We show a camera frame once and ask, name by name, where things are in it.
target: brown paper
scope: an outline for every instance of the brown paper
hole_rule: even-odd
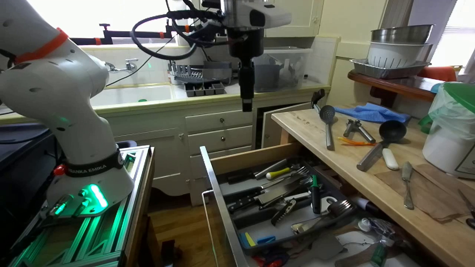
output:
[[[434,180],[434,174],[436,172],[427,168],[425,164],[423,165],[424,166],[422,167],[421,165],[414,167],[409,183],[414,206],[418,207],[430,217],[441,223],[468,215],[469,210],[463,200],[453,193],[454,189],[456,190],[459,188],[460,185],[458,183],[460,183],[460,181],[455,177],[451,177],[451,179],[444,179],[443,182],[436,182],[436,185],[431,181],[436,181]],[[429,173],[431,175],[429,179],[427,179],[415,170],[424,170],[423,173],[425,175],[428,175]],[[378,173],[376,174],[376,177],[389,185],[403,198],[406,196],[406,183],[402,180],[401,170],[398,172],[389,171]],[[464,193],[470,191],[466,189],[466,186],[463,189],[461,188],[461,190],[463,190]]]

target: black ladle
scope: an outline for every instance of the black ladle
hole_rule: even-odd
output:
[[[383,148],[390,143],[396,143],[406,135],[406,126],[399,121],[386,121],[380,126],[380,136],[383,141],[375,145],[356,165],[356,168],[362,172],[367,171],[371,166],[373,158],[379,154]]]

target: butter knife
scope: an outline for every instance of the butter knife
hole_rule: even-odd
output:
[[[409,210],[414,209],[414,204],[412,203],[411,189],[409,182],[411,180],[412,174],[412,165],[409,162],[405,162],[402,166],[402,180],[406,182],[406,197],[404,198],[404,207]]]

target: kitchen sink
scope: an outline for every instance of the kitchen sink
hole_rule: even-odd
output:
[[[168,100],[171,98],[171,87],[168,85],[104,89],[91,98],[91,106]]]

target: green lid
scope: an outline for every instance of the green lid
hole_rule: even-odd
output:
[[[444,90],[466,109],[475,113],[475,85],[457,82],[444,83]]]

